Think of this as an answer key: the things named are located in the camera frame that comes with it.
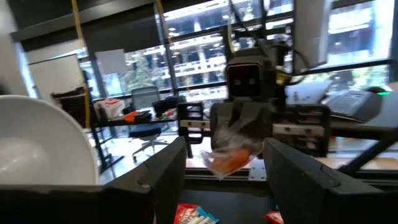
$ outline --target green light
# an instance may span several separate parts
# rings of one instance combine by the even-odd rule
[[[378,95],[387,96],[387,95],[390,95],[390,92],[382,92],[382,93],[378,93]]]

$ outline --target black chair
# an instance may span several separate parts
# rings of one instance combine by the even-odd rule
[[[148,109],[151,110],[152,103],[160,100],[160,93],[156,86],[148,86],[143,88],[136,88],[131,91],[132,104],[136,110]],[[152,146],[155,154],[156,145],[168,145],[166,142],[156,141],[162,134],[164,123],[153,124],[138,124],[130,130],[130,138],[139,138],[143,141],[148,141],[142,145],[140,149],[132,154],[136,155],[138,152],[144,151],[146,148]]]

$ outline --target orange item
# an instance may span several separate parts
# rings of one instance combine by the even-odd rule
[[[250,152],[247,149],[240,149],[231,152],[227,157],[216,157],[211,168],[217,172],[228,174],[234,172],[250,162]]]
[[[124,115],[124,119],[127,121],[127,122],[134,122],[134,116],[136,115],[136,114],[138,114],[139,113],[139,111],[133,111],[133,112],[131,112],[131,113],[128,113],[128,114],[126,114],[126,115]]]

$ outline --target keyboard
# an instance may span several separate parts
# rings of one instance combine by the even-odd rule
[[[329,106],[331,116],[357,122],[367,122],[377,116],[382,96],[367,91],[343,91],[323,101]]]

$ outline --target white bowl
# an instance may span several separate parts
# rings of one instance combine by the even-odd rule
[[[63,110],[0,96],[0,184],[96,185],[94,149]]]

